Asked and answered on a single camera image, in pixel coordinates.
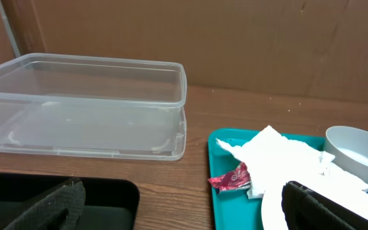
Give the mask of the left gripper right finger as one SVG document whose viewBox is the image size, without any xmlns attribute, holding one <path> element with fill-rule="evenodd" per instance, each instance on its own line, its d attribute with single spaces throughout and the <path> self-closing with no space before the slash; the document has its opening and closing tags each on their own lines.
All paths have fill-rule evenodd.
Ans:
<svg viewBox="0 0 368 230">
<path fill-rule="evenodd" d="M 282 188 L 289 230 L 368 230 L 368 220 L 296 181 Z"/>
</svg>

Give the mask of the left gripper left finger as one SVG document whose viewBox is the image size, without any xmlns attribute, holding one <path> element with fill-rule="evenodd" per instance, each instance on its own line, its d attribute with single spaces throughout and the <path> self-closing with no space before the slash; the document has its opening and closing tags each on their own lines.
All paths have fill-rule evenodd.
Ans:
<svg viewBox="0 0 368 230">
<path fill-rule="evenodd" d="M 75 229 L 82 215 L 86 190 L 70 178 L 21 204 L 5 217 L 3 229 Z"/>
</svg>

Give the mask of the grey bowl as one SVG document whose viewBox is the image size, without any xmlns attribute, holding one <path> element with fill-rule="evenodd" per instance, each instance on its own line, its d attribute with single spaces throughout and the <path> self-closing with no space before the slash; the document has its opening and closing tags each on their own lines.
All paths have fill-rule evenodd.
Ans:
<svg viewBox="0 0 368 230">
<path fill-rule="evenodd" d="M 368 131 L 332 126 L 326 130 L 323 150 L 335 155 L 336 165 L 368 184 Z"/>
</svg>

